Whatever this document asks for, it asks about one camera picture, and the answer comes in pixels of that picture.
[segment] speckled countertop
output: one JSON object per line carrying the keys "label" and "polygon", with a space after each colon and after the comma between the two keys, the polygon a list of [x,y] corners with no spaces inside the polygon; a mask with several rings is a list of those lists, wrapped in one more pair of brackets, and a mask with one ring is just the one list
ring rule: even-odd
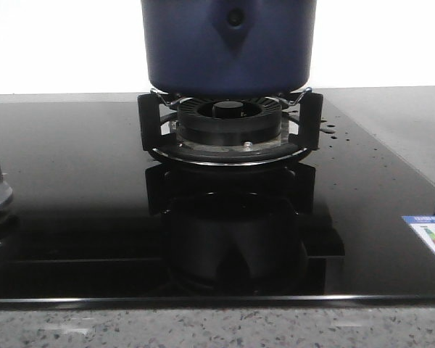
{"label": "speckled countertop", "polygon": [[435,347],[435,308],[0,312],[0,347]]}

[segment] white wall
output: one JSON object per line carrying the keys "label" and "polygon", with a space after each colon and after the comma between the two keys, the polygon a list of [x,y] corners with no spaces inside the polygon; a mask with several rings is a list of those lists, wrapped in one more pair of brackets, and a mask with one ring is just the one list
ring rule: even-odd
{"label": "white wall", "polygon": [[[142,30],[140,0],[0,0],[0,94],[147,90]],[[309,85],[435,85],[435,0],[318,0]]]}

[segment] blue pot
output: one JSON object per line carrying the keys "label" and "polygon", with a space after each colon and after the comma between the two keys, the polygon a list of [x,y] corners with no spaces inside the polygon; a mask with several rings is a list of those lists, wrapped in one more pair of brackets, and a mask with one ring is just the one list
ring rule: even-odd
{"label": "blue pot", "polygon": [[142,0],[153,86],[184,96],[268,96],[303,86],[316,0]]}

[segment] glass surface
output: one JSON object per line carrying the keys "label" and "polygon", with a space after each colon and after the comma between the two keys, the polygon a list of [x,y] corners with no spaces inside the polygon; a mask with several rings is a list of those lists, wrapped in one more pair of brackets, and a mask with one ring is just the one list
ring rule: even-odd
{"label": "glass surface", "polygon": [[435,303],[435,187],[326,102],[301,164],[171,167],[133,102],[0,104],[0,308]]}

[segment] pot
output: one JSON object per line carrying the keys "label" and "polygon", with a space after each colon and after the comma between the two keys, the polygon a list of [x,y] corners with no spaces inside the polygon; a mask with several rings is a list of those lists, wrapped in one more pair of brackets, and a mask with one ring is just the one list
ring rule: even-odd
{"label": "pot", "polygon": [[316,0],[142,0],[153,86],[183,96],[284,94],[309,77]]}

